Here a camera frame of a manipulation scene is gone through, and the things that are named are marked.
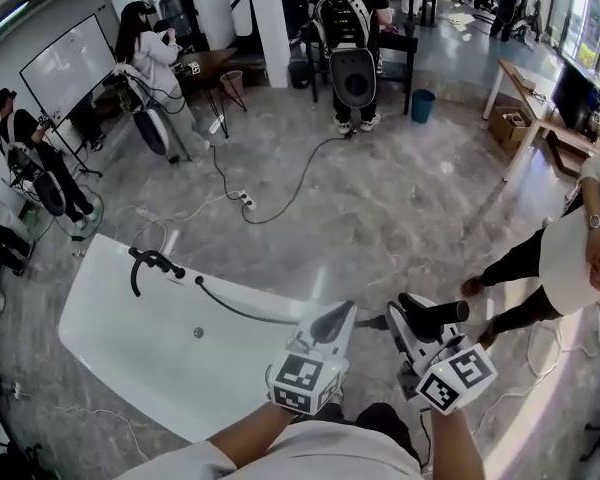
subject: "cardboard box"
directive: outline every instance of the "cardboard box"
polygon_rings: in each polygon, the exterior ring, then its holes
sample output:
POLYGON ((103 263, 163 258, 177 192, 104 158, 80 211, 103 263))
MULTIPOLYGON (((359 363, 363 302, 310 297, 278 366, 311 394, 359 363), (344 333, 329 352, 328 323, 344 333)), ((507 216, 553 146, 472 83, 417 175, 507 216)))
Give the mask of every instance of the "cardboard box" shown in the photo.
POLYGON ((508 153, 515 153, 529 131, 531 119, 520 108, 493 107, 489 116, 489 131, 500 147, 508 153), (518 114, 525 126, 515 126, 505 116, 518 114))

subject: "brown shoe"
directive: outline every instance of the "brown shoe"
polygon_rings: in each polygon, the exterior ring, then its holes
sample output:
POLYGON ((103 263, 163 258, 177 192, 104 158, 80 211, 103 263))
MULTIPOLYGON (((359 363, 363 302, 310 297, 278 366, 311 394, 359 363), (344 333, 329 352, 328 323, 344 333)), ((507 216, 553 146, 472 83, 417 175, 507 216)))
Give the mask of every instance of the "brown shoe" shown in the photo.
POLYGON ((479 277, 472 277, 468 281, 465 281, 462 285, 462 295, 465 297, 473 297, 474 295, 478 295, 484 286, 480 282, 479 277))
POLYGON ((478 343, 482 345, 482 348, 485 350, 489 350, 491 348, 491 345, 493 345, 496 339, 498 338, 498 335, 493 330, 493 324, 495 323, 495 321, 495 318, 489 320, 487 328, 478 338, 478 343))

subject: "blue bucket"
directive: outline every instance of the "blue bucket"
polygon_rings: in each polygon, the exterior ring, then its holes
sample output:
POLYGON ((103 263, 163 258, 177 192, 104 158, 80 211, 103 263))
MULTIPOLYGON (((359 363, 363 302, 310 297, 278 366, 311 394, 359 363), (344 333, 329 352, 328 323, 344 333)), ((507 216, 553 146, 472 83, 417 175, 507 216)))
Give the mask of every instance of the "blue bucket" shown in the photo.
POLYGON ((411 119, 416 123, 426 123, 433 109, 434 101, 436 101, 436 96, 431 91, 426 89, 414 91, 411 97, 411 119))

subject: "wristwatch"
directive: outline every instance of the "wristwatch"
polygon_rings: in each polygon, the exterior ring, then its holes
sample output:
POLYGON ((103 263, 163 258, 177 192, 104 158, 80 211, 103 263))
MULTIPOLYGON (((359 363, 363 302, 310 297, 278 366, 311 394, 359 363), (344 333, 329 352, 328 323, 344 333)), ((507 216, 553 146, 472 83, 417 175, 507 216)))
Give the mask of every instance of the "wristwatch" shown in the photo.
POLYGON ((592 215, 589 217, 589 229, 600 228, 600 215, 592 215))

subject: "white shirt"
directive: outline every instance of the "white shirt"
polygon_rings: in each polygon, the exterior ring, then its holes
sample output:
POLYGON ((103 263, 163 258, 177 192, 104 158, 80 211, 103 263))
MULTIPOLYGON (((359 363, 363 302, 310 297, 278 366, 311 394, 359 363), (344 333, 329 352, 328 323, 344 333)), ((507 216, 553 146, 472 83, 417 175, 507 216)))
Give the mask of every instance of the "white shirt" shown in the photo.
POLYGON ((142 32, 139 44, 136 43, 131 64, 148 80, 150 87, 158 89, 151 92, 158 101, 164 100, 167 97, 165 93, 170 94, 178 85, 178 79, 169 67, 178 58, 178 51, 175 42, 167 46, 158 34, 151 31, 142 32))
MULTIPOLYGON (((582 178, 600 182, 600 153, 582 164, 582 178)), ((553 307, 563 315, 600 300, 600 292, 589 283, 588 236, 584 206, 549 224, 542 236, 540 281, 553 307)))
POLYGON ((287 427, 265 457, 239 471, 226 455, 204 441, 161 455, 119 480, 422 480, 419 470, 418 462, 384 434, 307 421, 287 427))

